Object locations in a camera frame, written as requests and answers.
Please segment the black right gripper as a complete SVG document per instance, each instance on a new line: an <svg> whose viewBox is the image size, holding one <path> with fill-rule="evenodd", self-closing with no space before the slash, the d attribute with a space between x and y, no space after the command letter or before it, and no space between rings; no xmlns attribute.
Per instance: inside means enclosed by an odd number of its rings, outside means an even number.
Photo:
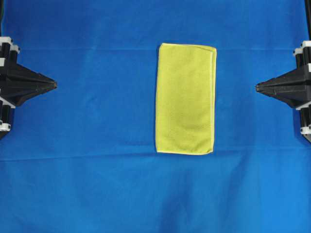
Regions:
<svg viewBox="0 0 311 233"><path fill-rule="evenodd" d="M300 133L311 141L311 41L303 41L294 50L297 70L292 70L276 78L269 79L256 85L256 91L295 108L300 115ZM301 100L291 97L289 93L278 92L273 86L300 84L303 94Z"/></svg>

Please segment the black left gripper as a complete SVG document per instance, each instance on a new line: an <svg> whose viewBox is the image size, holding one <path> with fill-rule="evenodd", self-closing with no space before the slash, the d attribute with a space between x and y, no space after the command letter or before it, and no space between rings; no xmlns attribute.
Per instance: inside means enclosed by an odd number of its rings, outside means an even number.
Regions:
<svg viewBox="0 0 311 233"><path fill-rule="evenodd" d="M16 106L27 100L45 94L57 88L57 82L43 74L36 73L16 64L20 48L14 45L12 38L0 37L0 138L3 139L12 130ZM14 81L38 82L26 87L12 87Z"/></svg>

